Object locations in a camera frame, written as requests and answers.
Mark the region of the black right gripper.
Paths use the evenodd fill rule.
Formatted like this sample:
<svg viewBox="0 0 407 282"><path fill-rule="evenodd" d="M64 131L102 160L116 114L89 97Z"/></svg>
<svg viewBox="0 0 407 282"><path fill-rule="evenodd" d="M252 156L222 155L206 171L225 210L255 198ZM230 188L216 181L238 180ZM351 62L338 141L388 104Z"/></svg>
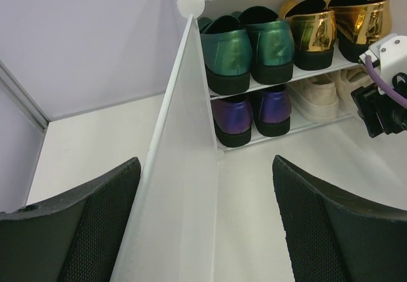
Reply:
<svg viewBox="0 0 407 282"><path fill-rule="evenodd" d="M369 137L406 131L406 108L388 95L380 95L375 83L355 89L351 96Z"/></svg>

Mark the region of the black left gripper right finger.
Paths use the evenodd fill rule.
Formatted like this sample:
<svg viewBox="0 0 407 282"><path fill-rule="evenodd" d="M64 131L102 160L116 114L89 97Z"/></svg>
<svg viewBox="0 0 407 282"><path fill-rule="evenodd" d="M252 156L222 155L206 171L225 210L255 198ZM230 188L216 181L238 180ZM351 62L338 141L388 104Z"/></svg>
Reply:
<svg viewBox="0 0 407 282"><path fill-rule="evenodd" d="M295 281L406 281L406 211L359 197L280 155L273 187Z"/></svg>

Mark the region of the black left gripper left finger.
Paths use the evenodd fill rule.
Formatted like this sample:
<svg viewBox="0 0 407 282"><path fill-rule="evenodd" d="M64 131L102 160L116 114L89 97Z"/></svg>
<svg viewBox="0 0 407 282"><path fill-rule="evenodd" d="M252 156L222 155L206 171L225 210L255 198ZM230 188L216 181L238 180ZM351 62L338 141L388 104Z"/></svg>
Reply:
<svg viewBox="0 0 407 282"><path fill-rule="evenodd" d="M1 281L109 281L141 178L136 157L1 213Z"/></svg>

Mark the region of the beige sneaker front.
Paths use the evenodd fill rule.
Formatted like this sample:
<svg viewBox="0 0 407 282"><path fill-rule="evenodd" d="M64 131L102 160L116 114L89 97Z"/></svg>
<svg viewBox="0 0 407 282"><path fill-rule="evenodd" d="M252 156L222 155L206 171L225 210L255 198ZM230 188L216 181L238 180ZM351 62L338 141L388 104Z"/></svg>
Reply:
<svg viewBox="0 0 407 282"><path fill-rule="evenodd" d="M359 87L367 87L372 84L370 76L361 67L342 69L328 74L336 86L338 97L343 101L348 112L358 118L358 108L352 99L352 91Z"/></svg>

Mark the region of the beige sneaker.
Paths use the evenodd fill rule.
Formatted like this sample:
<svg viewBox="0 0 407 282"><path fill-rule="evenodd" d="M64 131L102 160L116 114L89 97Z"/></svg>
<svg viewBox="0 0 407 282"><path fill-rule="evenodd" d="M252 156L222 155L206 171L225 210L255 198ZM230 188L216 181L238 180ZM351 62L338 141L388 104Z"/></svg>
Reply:
<svg viewBox="0 0 407 282"><path fill-rule="evenodd" d="M367 87L372 84L370 76L361 67L342 69L328 74L336 86L338 97L343 101L348 112L358 118L358 108L352 99L352 91L359 87Z"/></svg>
<svg viewBox="0 0 407 282"><path fill-rule="evenodd" d="M335 83L327 74L294 81L287 85L291 104L313 123L329 123L339 114Z"/></svg>

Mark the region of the gold pointed shoe front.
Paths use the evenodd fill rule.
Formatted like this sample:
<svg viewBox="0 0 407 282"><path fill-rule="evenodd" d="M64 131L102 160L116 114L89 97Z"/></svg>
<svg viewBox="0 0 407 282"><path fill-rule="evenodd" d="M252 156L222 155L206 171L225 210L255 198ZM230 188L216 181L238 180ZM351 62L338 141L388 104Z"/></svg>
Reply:
<svg viewBox="0 0 407 282"><path fill-rule="evenodd" d="M338 48L356 63L369 46L388 36L392 30L389 0L324 0L334 11Z"/></svg>

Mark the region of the gold pointed shoe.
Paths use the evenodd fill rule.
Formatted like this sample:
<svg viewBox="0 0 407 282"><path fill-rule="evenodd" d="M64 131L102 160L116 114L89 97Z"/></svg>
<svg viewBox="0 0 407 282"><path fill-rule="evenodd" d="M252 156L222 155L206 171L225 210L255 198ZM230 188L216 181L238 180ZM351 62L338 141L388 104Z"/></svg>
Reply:
<svg viewBox="0 0 407 282"><path fill-rule="evenodd" d="M338 48L356 63L369 46L388 36L392 30L389 0L324 0L334 11Z"/></svg>
<svg viewBox="0 0 407 282"><path fill-rule="evenodd" d="M285 0L279 17L289 22L294 39L294 64L298 68L317 71L331 66L336 21L325 0Z"/></svg>

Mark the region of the white cabinet door panel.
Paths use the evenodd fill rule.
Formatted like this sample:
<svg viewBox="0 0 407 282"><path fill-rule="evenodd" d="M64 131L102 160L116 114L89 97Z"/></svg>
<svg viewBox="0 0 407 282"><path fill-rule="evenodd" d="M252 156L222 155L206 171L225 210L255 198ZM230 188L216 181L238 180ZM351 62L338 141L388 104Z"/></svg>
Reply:
<svg viewBox="0 0 407 282"><path fill-rule="evenodd" d="M190 17L111 279L212 281L217 182L200 33Z"/></svg>

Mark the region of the purple loafer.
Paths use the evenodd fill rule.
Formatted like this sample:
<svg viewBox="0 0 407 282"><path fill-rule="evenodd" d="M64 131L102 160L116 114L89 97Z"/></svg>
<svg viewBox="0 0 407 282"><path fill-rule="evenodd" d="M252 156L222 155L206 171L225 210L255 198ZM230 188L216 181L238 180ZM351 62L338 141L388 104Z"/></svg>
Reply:
<svg viewBox="0 0 407 282"><path fill-rule="evenodd" d="M291 125L291 103L285 85L255 91L249 96L254 123L266 137L282 136Z"/></svg>
<svg viewBox="0 0 407 282"><path fill-rule="evenodd" d="M251 140L253 115L246 94L210 102L214 128L219 142L229 148L246 145Z"/></svg>

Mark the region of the green loafer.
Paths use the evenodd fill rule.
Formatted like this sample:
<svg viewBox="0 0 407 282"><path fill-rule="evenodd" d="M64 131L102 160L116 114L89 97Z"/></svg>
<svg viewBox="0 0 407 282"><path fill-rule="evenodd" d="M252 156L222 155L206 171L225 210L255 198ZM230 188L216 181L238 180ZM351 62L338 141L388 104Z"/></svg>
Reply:
<svg viewBox="0 0 407 282"><path fill-rule="evenodd" d="M251 75L262 85L278 85L293 77L294 40L289 22L265 7L253 6L237 15L252 47Z"/></svg>
<svg viewBox="0 0 407 282"><path fill-rule="evenodd" d="M198 19L209 88L219 95L245 92L250 84L252 47L247 31L232 15Z"/></svg>

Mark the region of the white plastic shoe cabinet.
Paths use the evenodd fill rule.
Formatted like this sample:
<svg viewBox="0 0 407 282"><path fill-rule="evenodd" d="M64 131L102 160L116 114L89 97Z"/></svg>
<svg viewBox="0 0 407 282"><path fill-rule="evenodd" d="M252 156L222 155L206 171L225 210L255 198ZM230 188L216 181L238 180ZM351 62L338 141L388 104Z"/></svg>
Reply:
<svg viewBox="0 0 407 282"><path fill-rule="evenodd" d="M214 145L239 148L346 114L336 81L371 55L385 81L406 51L391 0L176 0L185 67L205 82Z"/></svg>

